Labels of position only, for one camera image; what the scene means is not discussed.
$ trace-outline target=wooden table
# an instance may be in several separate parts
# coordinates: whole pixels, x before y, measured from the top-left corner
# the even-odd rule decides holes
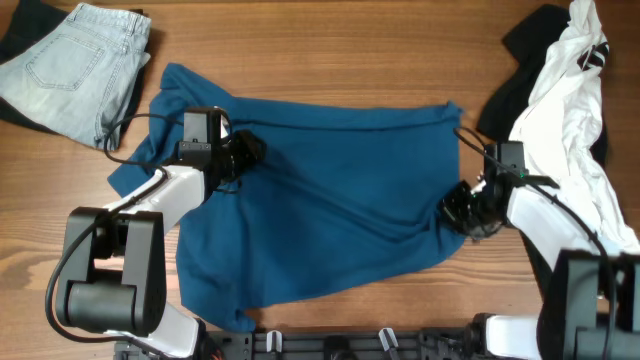
[[[16,0],[0,0],[3,34]],[[352,107],[414,107],[453,99],[473,125],[516,69],[501,37],[543,1],[293,1],[120,5],[153,20],[140,112],[168,62],[181,63],[237,96]],[[612,48],[603,73],[612,151],[607,172],[628,223],[640,228],[640,3],[598,3]],[[148,132],[134,122],[118,156]],[[115,168],[66,138],[0,122],[0,358],[111,359],[112,345],[81,345],[45,321],[46,282],[60,257],[67,215],[116,200]],[[472,180],[480,157],[461,148]],[[177,229],[167,238],[169,299],[179,304]],[[260,326],[284,330],[417,329],[461,326],[478,312],[535,314],[540,298],[514,231],[467,243],[450,260],[309,301],[251,310]]]

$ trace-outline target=blue t-shirt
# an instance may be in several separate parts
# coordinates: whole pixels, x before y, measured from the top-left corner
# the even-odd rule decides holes
[[[301,300],[434,266],[463,238],[441,226],[438,201],[458,182],[460,109],[345,109],[237,98],[177,64],[151,113],[182,121],[219,106],[234,130],[267,143],[236,195],[214,193],[180,222],[183,305],[231,331],[245,310]],[[183,128],[150,120],[131,157],[159,163]],[[150,178],[123,165],[109,182],[126,195]]]

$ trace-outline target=white fabric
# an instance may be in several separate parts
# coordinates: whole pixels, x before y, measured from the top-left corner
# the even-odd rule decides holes
[[[578,65],[578,58],[606,37],[593,1],[575,0],[569,12],[569,27],[548,48],[529,107],[516,120],[509,139],[524,143],[527,169],[560,185],[560,197],[579,210],[610,254],[637,254],[638,239],[625,225],[616,193],[589,152],[602,131],[602,68]]]

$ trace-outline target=jeans pocket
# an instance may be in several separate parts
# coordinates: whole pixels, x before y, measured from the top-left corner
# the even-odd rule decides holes
[[[68,35],[58,35],[26,65],[36,84],[44,89],[74,91],[89,76],[104,50]]]

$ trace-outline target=jeans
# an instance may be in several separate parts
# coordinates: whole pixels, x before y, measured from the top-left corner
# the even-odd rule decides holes
[[[128,108],[151,20],[79,4],[49,35],[0,66],[0,97],[32,121],[92,147]],[[119,144],[119,131],[110,148]]]

